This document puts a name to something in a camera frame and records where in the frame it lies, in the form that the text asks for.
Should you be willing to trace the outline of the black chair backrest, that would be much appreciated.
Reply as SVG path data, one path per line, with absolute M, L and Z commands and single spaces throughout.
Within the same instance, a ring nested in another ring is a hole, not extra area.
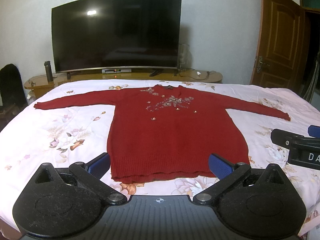
M 18 68 L 14 64 L 7 64 L 1 69 L 1 111 L 15 105 L 20 111 L 27 105 L 22 79 Z

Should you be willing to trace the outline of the wooden tv cabinet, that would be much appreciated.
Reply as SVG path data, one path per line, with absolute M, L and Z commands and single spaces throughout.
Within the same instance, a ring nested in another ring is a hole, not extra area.
M 166 69 L 156 76 L 151 76 L 150 69 L 135 69 L 130 73 L 109 73 L 103 74 L 100 70 L 84 70 L 70 73 L 57 73 L 53 78 L 53 82 L 48 83 L 45 75 L 39 75 L 29 78 L 24 83 L 24 88 L 32 90 L 35 97 L 39 98 L 52 90 L 53 88 L 67 82 L 75 82 L 82 80 L 103 80 L 103 79 L 122 79 L 122 80 L 165 80 L 165 81 L 185 81 L 185 82 L 206 82 L 221 83 L 223 75 L 216 71 L 201 70 L 200 76 L 197 76 L 197 70 L 183 69 L 174 70 Z

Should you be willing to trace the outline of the brown wooden door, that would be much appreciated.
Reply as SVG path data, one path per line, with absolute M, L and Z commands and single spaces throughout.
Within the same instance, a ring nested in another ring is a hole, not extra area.
M 293 0 L 261 0 L 260 31 L 250 84 L 298 91 L 304 9 Z

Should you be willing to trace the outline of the large black television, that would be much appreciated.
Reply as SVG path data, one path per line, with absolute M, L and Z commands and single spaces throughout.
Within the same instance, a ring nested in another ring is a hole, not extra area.
M 55 70 L 177 68 L 182 0 L 77 0 L 52 9 Z

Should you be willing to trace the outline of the black thermos bottle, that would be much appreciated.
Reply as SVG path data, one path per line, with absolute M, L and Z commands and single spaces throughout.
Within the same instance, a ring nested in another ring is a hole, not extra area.
M 53 82 L 53 74 L 52 74 L 52 68 L 51 68 L 50 61 L 45 61 L 44 67 L 46 70 L 46 77 L 47 77 L 48 83 Z

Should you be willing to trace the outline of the red knit sweater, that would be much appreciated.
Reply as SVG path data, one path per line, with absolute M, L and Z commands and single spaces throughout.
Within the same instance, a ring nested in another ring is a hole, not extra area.
M 210 177 L 212 153 L 233 163 L 248 163 L 247 143 L 229 109 L 290 119 L 259 103 L 183 86 L 101 90 L 38 102 L 35 107 L 89 105 L 115 107 L 107 152 L 112 179 L 124 184 Z

